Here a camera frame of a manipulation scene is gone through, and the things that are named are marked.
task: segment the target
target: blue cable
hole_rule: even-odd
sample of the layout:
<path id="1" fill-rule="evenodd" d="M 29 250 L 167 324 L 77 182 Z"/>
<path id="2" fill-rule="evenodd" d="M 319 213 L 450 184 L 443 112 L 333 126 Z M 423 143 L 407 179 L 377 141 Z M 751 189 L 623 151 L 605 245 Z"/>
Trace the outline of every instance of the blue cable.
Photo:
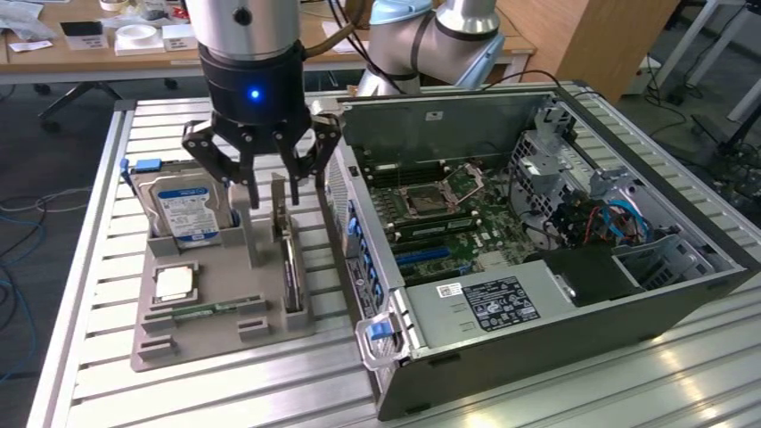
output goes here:
<path id="1" fill-rule="evenodd" d="M 0 279 L 0 285 L 2 285 L 4 287 L 8 287 L 10 289 L 10 292 L 13 292 L 16 294 L 16 298 L 21 302 L 21 309 L 24 310 L 24 315 L 26 316 L 28 328 L 30 331 L 30 347 L 28 349 L 26 357 L 16 363 L 16 365 L 10 368 L 10 370 L 8 370 L 5 375 L 0 378 L 0 384 L 2 384 L 2 382 L 13 375 L 13 373 L 16 373 L 18 370 L 21 370 L 21 368 L 24 368 L 24 366 L 26 365 L 26 363 L 29 362 L 29 360 L 34 356 L 34 352 L 37 352 L 37 332 L 34 331 L 34 322 L 32 320 L 32 312 L 28 309 L 26 299 L 24 299 L 24 295 L 21 294 L 18 289 L 8 281 L 4 281 Z"/>
<path id="2" fill-rule="evenodd" d="M 650 230 L 649 227 L 646 226 L 645 223 L 645 219 L 642 218 L 642 216 L 639 215 L 639 212 L 637 211 L 637 209 L 634 208 L 634 206 L 631 205 L 631 203 L 629 203 L 629 201 L 619 201 L 619 200 L 614 200 L 610 201 L 607 203 L 607 206 L 613 206 L 617 208 L 621 208 L 626 211 L 629 211 L 629 213 L 634 216 L 634 221 L 637 222 L 637 224 L 639 225 L 639 227 L 642 228 L 642 235 L 645 236 L 645 242 L 650 241 Z M 610 224 L 610 220 L 611 220 L 611 215 L 610 212 L 607 211 L 607 207 L 605 207 L 603 212 L 602 212 L 602 219 L 605 220 L 605 224 L 607 225 L 607 227 L 610 228 L 610 231 L 621 238 L 623 238 L 623 232 L 621 232 L 618 230 L 618 228 Z"/>
<path id="3" fill-rule="evenodd" d="M 0 263 L 0 265 L 2 265 L 4 267 L 8 267 L 8 266 L 16 264 L 18 261 L 21 261 L 32 253 L 32 251 L 34 251 L 38 248 L 38 246 L 42 244 L 42 241 L 45 240 L 45 227 L 40 223 L 36 223 L 33 221 L 13 220 L 12 218 L 4 217 L 4 216 L 0 216 L 0 220 L 5 221 L 8 223 L 13 223 L 16 225 L 33 226 L 36 229 L 38 229 L 37 241 L 29 247 L 29 249 L 24 252 L 24 254 L 21 254 L 18 257 L 16 257 L 14 259 L 12 259 L 8 262 Z"/>

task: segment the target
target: small device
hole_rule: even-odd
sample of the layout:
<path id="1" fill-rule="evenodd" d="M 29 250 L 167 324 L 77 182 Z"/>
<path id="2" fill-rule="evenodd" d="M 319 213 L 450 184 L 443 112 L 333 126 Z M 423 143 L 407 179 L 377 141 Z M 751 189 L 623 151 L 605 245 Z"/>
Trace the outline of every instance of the small device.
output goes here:
<path id="1" fill-rule="evenodd" d="M 226 187 L 193 160 L 141 160 L 129 182 L 149 219 L 150 237 L 173 236 L 181 249 L 219 243 L 234 225 Z"/>

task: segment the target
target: hard drive label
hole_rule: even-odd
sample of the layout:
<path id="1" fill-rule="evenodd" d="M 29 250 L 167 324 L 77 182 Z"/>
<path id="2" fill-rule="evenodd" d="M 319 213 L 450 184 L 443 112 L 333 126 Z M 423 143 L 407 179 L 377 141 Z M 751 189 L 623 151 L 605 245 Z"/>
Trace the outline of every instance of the hard drive label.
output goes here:
<path id="1" fill-rule="evenodd" d="M 209 198 L 203 187 L 158 192 L 170 233 L 179 241 L 191 243 L 218 234 L 214 211 L 205 206 Z"/>
<path id="2" fill-rule="evenodd" d="M 479 328 L 491 332 L 510 325 L 538 319 L 534 304 L 514 276 L 462 287 Z"/>

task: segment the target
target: aluminum table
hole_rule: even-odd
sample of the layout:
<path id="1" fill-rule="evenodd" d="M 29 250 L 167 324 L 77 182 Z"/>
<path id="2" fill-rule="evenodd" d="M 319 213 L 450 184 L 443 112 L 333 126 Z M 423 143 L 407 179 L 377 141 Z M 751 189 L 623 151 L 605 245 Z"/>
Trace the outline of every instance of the aluminum table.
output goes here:
<path id="1" fill-rule="evenodd" d="M 567 86 L 577 93 L 578 87 Z M 761 259 L 761 234 L 602 99 L 582 100 L 729 236 Z M 141 101 L 114 113 L 28 426 L 298 426 L 503 428 L 761 424 L 759 277 L 653 341 L 542 373 L 417 416 L 381 423 L 358 359 L 314 190 L 294 209 L 302 225 L 317 334 L 145 373 L 129 368 L 147 223 L 117 163 L 189 159 L 182 124 L 206 99 Z M 589 132 L 578 146 L 618 160 Z M 258 161 L 269 213 L 277 157 Z"/>

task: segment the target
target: gray robot arm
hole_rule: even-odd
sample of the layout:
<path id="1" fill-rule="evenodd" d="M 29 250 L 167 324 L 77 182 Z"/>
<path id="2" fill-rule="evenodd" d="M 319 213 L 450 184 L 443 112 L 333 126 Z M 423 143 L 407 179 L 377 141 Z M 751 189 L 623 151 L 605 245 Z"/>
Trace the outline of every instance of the gray robot arm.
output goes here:
<path id="1" fill-rule="evenodd" d="M 495 0 L 375 0 L 369 21 L 369 58 L 358 95 L 419 92 L 419 74 L 474 89 L 502 51 Z"/>

